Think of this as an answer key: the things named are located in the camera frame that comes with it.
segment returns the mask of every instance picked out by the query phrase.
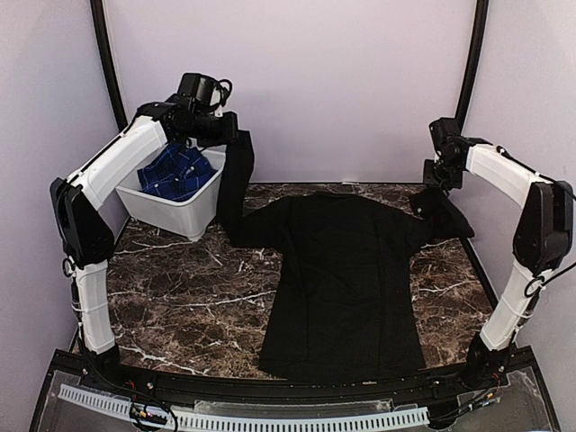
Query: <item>white vent grille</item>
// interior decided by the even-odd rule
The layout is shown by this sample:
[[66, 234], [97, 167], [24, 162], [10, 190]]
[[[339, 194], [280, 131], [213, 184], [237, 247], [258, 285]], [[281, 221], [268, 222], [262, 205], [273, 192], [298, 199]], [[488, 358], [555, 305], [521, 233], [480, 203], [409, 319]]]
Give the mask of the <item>white vent grille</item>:
[[[94, 393], [65, 384], [60, 386], [58, 397], [106, 416], [131, 421], [128, 414], [130, 401], [127, 398]], [[193, 432], [379, 432], [413, 428], [429, 423], [427, 408], [365, 416], [310, 419], [220, 417], [174, 408], [173, 412], [178, 418], [178, 430]], [[167, 417], [167, 414], [160, 410], [155, 410], [154, 413]], [[173, 425], [174, 421], [169, 418], [165, 428], [171, 430], [174, 428]]]

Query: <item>marble pattern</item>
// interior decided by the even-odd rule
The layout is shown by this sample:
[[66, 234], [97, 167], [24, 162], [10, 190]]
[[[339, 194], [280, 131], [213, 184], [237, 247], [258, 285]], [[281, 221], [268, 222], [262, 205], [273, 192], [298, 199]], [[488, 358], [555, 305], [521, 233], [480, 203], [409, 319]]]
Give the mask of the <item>marble pattern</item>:
[[[314, 191], [360, 194], [408, 211], [421, 186], [254, 184], [246, 207]], [[257, 359], [279, 280], [272, 249], [229, 245], [217, 224], [191, 243], [132, 221], [108, 271], [112, 328], [122, 362], [155, 370], [274, 379]], [[427, 367], [464, 360], [491, 306], [458, 240], [426, 245], [411, 262], [411, 291]]]

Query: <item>black garment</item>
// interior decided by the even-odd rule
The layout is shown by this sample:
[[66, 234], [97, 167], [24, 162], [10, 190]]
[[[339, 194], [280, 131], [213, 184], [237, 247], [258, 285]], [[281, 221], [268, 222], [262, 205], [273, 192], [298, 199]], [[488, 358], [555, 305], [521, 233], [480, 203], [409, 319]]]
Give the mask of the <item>black garment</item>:
[[260, 368], [295, 381], [351, 383], [424, 367], [410, 256], [430, 238], [429, 225], [329, 193], [285, 197], [242, 218], [253, 163], [245, 133], [228, 145], [218, 218], [234, 246], [283, 253]]

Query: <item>laundry basket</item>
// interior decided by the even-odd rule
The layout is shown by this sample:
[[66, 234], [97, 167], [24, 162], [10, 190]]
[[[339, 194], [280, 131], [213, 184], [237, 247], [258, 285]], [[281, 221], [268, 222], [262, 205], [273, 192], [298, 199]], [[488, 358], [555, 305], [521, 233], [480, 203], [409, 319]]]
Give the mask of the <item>laundry basket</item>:
[[161, 151], [158, 150], [144, 160], [116, 187], [116, 191], [128, 213], [135, 220], [180, 234], [191, 241], [199, 240], [216, 215], [216, 202], [226, 154], [205, 150], [203, 154], [218, 171], [192, 198], [174, 202], [141, 192], [137, 171], [149, 165]]

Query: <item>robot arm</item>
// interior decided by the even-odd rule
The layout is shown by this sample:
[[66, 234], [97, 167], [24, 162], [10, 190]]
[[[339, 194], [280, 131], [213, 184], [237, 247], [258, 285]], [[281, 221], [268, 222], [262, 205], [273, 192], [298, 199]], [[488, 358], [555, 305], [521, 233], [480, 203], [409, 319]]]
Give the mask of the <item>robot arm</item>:
[[50, 186], [79, 334], [96, 359], [115, 348], [106, 292], [114, 238], [98, 210], [130, 172], [168, 142], [195, 138], [200, 147], [214, 147], [235, 140], [236, 114], [222, 112], [230, 92], [228, 80], [184, 74], [176, 94], [142, 105], [126, 130], [66, 180], [58, 178]]
[[572, 188], [539, 175], [503, 148], [461, 136], [454, 119], [430, 124], [435, 160], [425, 162], [424, 180], [445, 190], [462, 187], [463, 172], [483, 178], [521, 209], [514, 236], [514, 264], [490, 319], [471, 343], [463, 379], [474, 387], [502, 372], [510, 344], [530, 318], [545, 282], [572, 246]]

